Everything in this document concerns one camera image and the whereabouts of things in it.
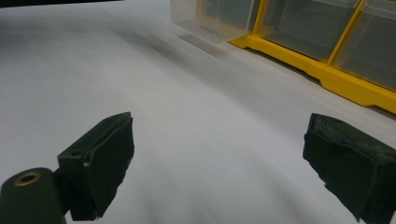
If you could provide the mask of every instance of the bolt hole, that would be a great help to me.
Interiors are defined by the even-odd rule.
[[[39,172],[27,173],[18,177],[14,184],[18,187],[23,187],[35,183],[40,177],[41,174]]]
[[[81,151],[72,152],[72,156],[74,156],[74,157],[79,156],[79,155],[81,155]]]

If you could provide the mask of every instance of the storage bin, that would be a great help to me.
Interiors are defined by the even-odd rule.
[[[211,42],[250,33],[260,0],[171,0],[172,22]]]
[[[326,61],[357,3],[357,0],[267,0],[260,36]]]
[[[396,91],[396,2],[369,0],[334,65]]]

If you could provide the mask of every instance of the yellow frame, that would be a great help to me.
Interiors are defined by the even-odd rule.
[[[329,60],[327,62],[319,62],[312,58],[306,57],[298,52],[286,49],[273,42],[259,37],[259,31],[262,25],[263,14],[266,9],[267,0],[262,0],[259,8],[259,14],[256,19],[253,33],[238,39],[230,41],[238,48],[250,48],[261,51],[274,58],[288,63],[302,71],[306,72],[309,76],[317,78],[321,86],[332,91],[338,95],[355,102],[358,105],[370,106],[376,105],[383,109],[396,114],[396,92],[390,91],[372,82],[354,77],[344,71],[341,71],[332,66],[335,58],[337,57],[340,49],[346,43],[349,34],[356,24],[360,14],[361,7],[364,1],[361,0],[356,7],[356,10],[346,26],[345,31],[342,33],[339,41],[337,42]]]

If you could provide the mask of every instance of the white table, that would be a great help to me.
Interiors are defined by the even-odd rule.
[[[1,183],[55,170],[59,153],[124,111],[135,155],[96,223],[356,223],[302,158],[311,113],[396,147],[394,117],[185,34],[169,1],[0,9]]]

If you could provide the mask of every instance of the plastic container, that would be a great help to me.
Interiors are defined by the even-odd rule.
[[[327,61],[357,0],[267,0],[260,36]]]
[[[396,2],[366,1],[334,65],[396,91]]]
[[[259,0],[171,0],[172,23],[211,42],[249,34]]]

